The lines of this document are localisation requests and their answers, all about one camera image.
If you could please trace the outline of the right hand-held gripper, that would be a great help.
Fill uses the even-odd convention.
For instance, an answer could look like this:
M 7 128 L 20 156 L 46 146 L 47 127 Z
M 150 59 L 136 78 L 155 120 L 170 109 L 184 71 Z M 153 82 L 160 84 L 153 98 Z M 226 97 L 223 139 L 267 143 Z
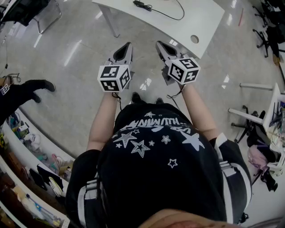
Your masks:
M 157 53 L 165 66 L 162 76 L 167 85 L 174 82 L 185 85 L 196 81 L 200 72 L 200 66 L 193 57 L 181 53 L 174 45 L 157 41 L 155 44 Z

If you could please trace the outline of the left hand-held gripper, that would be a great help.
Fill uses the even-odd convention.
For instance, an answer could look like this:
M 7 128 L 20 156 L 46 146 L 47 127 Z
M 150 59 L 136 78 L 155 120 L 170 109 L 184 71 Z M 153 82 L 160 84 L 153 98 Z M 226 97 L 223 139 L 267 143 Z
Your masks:
M 133 45 L 127 42 L 117 49 L 113 56 L 101 65 L 98 82 L 103 92 L 122 92 L 129 89 L 134 72 L 132 69 Z

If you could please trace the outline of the person's left forearm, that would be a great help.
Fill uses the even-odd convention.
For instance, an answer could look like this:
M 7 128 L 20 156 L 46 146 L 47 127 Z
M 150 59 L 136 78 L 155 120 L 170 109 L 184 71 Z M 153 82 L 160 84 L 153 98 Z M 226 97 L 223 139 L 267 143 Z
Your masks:
M 112 93 L 104 93 L 90 129 L 87 151 L 101 151 L 107 141 L 113 136 L 117 103 L 118 99 Z

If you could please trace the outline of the person's right forearm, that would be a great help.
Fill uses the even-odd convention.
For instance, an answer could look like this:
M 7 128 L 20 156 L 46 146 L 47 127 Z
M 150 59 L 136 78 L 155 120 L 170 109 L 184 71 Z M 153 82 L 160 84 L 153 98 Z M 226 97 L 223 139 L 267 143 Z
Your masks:
M 219 136 L 216 123 L 192 84 L 184 86 L 179 84 L 193 126 L 208 139 L 212 140 Z

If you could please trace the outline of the white table leg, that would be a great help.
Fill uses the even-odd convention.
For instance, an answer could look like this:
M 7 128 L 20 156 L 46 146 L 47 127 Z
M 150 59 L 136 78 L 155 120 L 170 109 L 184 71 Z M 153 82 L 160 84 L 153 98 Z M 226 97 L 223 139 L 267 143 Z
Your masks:
M 98 6 L 99 6 L 99 8 L 100 8 L 100 10 L 101 10 L 101 12 L 102 12 L 102 14 L 103 14 L 107 24 L 108 24 L 108 26 L 109 26 L 113 36 L 114 37 L 119 37 L 120 34 L 118 32 L 118 28 L 117 28 L 117 26 L 115 24 L 115 21 L 114 21 L 114 18 L 113 18 L 113 15 L 111 13 L 110 8 L 108 8 L 106 6 L 103 6 L 103 5 L 100 5 L 100 4 Z

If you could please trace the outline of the person's left black shoe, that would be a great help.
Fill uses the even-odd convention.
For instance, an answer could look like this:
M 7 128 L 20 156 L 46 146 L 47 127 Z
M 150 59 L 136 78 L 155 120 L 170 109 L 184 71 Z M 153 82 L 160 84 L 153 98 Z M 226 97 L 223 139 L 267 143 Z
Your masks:
M 142 104 L 143 103 L 143 100 L 141 99 L 140 95 L 137 92 L 132 93 L 131 101 L 134 104 Z

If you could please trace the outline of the white desk foot bar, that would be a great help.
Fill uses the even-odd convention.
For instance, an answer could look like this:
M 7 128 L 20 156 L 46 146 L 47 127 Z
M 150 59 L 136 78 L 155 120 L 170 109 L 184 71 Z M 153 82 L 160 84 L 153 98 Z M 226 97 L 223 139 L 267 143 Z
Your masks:
M 273 90 L 273 87 L 271 85 L 253 84 L 253 83 L 240 83 L 240 87 L 241 88 L 259 89 L 259 90 L 268 90 L 268 91 Z
M 242 111 L 238 111 L 238 110 L 235 110 L 235 109 L 228 109 L 228 112 L 231 113 L 231 114 L 236 114 L 240 117 L 243 117 L 247 120 L 250 120 L 250 121 L 253 121 L 254 123 L 257 123 L 257 124 L 261 124 L 263 125 L 263 122 L 264 120 L 259 118 L 259 117 L 255 117 L 253 115 L 250 115 L 250 114 L 247 114 L 245 112 L 242 112 Z

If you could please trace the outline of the black office chair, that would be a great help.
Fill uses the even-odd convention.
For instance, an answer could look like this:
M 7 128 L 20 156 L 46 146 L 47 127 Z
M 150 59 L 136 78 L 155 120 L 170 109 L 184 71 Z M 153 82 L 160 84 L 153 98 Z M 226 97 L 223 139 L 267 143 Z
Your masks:
M 262 40 L 260 45 L 256 47 L 260 49 L 264 46 L 265 48 L 265 58 L 268 57 L 268 48 L 270 47 L 273 51 L 273 54 L 279 58 L 280 52 L 285 53 L 284 49 L 279 48 L 279 44 L 285 44 L 285 24 L 278 24 L 277 26 L 269 26 L 267 27 L 265 33 L 267 34 L 267 38 L 265 38 L 265 33 L 263 31 L 257 31 L 255 29 L 252 30 L 257 36 Z
M 235 124 L 232 122 L 231 126 L 244 129 L 240 138 L 234 139 L 235 143 L 239 143 L 246 135 L 248 136 L 247 143 L 249 144 L 249 147 L 251 147 L 252 145 L 259 145 L 259 144 L 268 145 L 270 143 L 267 134 L 261 124 L 257 124 L 247 119 L 244 125 Z
M 271 20 L 269 18 L 270 9 L 271 9 L 269 0 L 260 0 L 259 6 L 253 5 L 252 7 L 257 11 L 257 13 L 255 13 L 254 15 L 262 19 L 263 21 L 262 27 L 266 28 L 271 23 Z

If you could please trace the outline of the white cluttered desk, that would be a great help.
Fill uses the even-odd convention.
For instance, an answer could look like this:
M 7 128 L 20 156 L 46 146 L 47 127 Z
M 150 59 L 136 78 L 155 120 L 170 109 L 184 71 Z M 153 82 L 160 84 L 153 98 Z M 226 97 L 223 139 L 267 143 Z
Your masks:
M 269 148 L 278 156 L 275 162 L 268 163 L 269 171 L 280 176 L 285 173 L 285 92 L 280 92 L 278 85 L 273 88 L 263 127 L 270 140 Z

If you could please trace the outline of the person's black star print shirt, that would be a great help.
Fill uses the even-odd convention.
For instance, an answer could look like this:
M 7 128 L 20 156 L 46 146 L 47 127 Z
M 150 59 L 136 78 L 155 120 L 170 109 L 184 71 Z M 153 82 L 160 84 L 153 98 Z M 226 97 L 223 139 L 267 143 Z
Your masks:
M 130 104 L 102 150 L 74 161 L 65 208 L 87 228 L 137 228 L 163 209 L 238 223 L 251 197 L 236 143 L 208 140 L 170 104 Z

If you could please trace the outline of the white cluttered shelf unit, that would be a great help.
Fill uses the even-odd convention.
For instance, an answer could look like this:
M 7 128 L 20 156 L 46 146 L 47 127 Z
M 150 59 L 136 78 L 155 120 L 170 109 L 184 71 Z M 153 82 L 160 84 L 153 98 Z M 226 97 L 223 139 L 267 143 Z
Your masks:
M 15 183 L 13 191 L 33 216 L 49 228 L 70 228 L 61 204 L 68 181 L 64 170 L 74 158 L 40 132 L 20 109 L 16 121 L 4 121 L 2 132 L 8 144 L 7 155 L 0 155 L 0 168 Z

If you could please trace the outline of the pink bag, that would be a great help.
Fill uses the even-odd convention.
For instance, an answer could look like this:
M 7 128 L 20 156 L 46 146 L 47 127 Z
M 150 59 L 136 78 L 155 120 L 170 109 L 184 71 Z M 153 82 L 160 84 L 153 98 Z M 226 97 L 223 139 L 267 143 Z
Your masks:
M 248 161 L 256 168 L 262 171 L 262 173 L 265 173 L 268 170 L 268 159 L 266 156 L 259 150 L 259 148 L 262 149 L 268 149 L 269 147 L 266 145 L 252 145 L 248 149 Z

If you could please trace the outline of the person's chin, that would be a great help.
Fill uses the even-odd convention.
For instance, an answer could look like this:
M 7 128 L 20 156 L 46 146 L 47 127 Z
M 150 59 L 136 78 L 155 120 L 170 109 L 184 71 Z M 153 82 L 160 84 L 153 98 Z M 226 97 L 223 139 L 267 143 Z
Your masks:
M 146 221 L 138 228 L 245 228 L 236 224 L 223 221 L 214 221 L 192 213 L 163 209 Z

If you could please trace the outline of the black chair with chrome frame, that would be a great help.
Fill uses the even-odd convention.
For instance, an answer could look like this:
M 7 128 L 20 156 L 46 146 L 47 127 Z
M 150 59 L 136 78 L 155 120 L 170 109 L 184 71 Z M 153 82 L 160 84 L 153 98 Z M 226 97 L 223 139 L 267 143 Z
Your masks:
M 39 15 L 51 1 L 56 4 L 59 11 L 59 16 L 44 30 L 41 30 L 40 22 L 36 19 L 36 16 Z M 56 0 L 11 0 L 7 7 L 0 5 L 0 8 L 4 9 L 3 12 L 0 12 L 0 25 L 12 21 L 14 23 L 18 22 L 27 27 L 31 20 L 35 20 L 39 34 L 43 34 L 62 16 L 60 6 Z

